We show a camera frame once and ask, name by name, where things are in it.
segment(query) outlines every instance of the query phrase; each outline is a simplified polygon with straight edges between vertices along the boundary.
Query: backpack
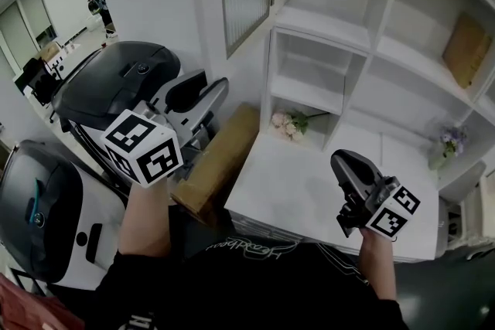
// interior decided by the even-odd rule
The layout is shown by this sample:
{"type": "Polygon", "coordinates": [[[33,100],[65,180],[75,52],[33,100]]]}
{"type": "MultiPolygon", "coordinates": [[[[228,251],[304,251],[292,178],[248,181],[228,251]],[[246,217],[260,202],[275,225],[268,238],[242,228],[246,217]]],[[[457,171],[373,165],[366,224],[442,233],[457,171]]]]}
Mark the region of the backpack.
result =
{"type": "Polygon", "coordinates": [[[103,10],[103,6],[105,6],[104,0],[87,0],[87,8],[92,15],[96,15],[103,10]]]}

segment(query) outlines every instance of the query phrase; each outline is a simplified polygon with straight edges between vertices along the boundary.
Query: black cover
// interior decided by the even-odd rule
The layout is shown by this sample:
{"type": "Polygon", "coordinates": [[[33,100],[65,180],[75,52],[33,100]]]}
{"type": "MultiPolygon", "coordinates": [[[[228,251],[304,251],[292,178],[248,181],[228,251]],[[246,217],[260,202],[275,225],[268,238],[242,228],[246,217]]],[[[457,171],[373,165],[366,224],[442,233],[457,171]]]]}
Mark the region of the black cover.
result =
{"type": "Polygon", "coordinates": [[[64,157],[33,141],[12,153],[0,182],[0,238],[25,272],[48,283],[63,278],[82,202],[79,173],[64,157]],[[36,180],[41,228],[29,222],[36,180]]]}
{"type": "Polygon", "coordinates": [[[85,59],[67,77],[53,96],[53,109],[63,118],[103,131],[123,110],[151,100],[179,71],[179,59],[163,46],[115,43],[85,59]]]}

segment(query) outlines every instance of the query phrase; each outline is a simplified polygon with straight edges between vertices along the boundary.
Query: brown box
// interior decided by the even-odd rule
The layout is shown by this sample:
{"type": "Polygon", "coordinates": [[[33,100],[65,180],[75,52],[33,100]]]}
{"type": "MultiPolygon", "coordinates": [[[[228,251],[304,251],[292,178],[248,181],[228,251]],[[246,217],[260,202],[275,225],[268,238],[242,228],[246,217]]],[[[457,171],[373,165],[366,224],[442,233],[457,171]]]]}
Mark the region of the brown box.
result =
{"type": "Polygon", "coordinates": [[[216,226],[242,165],[258,136],[260,113],[241,104],[220,129],[187,180],[171,193],[174,201],[201,222],[216,226]]]}
{"type": "Polygon", "coordinates": [[[39,53],[36,54],[36,59],[41,58],[45,62],[49,62],[60,51],[60,47],[55,42],[51,42],[44,46],[39,53]]]}
{"type": "Polygon", "coordinates": [[[465,12],[457,20],[443,60],[458,85],[467,88],[485,58],[492,39],[485,29],[465,12]]]}

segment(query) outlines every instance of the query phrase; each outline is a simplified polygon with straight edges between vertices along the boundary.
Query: person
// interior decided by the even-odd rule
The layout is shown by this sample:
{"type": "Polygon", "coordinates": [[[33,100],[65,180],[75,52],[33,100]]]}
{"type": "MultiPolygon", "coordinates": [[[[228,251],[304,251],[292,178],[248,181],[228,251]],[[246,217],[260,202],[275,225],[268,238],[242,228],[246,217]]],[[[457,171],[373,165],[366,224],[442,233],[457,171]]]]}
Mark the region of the person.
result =
{"type": "Polygon", "coordinates": [[[232,236],[181,262],[172,254],[166,178],[131,187],[118,253],[87,328],[318,325],[407,328],[392,243],[361,230],[358,270],[320,243],[232,236]]]}
{"type": "Polygon", "coordinates": [[[100,15],[101,15],[101,19],[103,20],[103,25],[105,25],[107,34],[112,36],[114,30],[107,29],[107,27],[113,23],[111,20],[110,12],[108,11],[107,0],[100,0],[100,3],[101,3],[100,15]]]}

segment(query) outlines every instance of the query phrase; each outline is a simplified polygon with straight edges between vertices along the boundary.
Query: white countertop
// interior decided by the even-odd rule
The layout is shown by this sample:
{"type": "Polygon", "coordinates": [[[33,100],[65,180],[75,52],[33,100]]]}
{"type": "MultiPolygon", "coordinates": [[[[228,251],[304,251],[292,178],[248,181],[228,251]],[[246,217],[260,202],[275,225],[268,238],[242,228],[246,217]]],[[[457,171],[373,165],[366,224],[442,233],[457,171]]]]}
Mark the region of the white countertop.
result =
{"type": "Polygon", "coordinates": [[[345,200],[330,166],[330,156],[335,150],[353,150],[373,161],[384,175],[397,176],[422,201],[394,242],[396,258],[432,260],[438,234],[439,196],[434,181],[426,173],[406,172],[404,164],[398,165],[398,151],[404,156],[402,161],[421,161],[414,150],[409,152],[404,147],[392,138],[349,124],[338,130],[326,153],[260,133],[225,207],[270,226],[356,253],[362,237],[354,231],[346,238],[336,221],[345,200]]]}

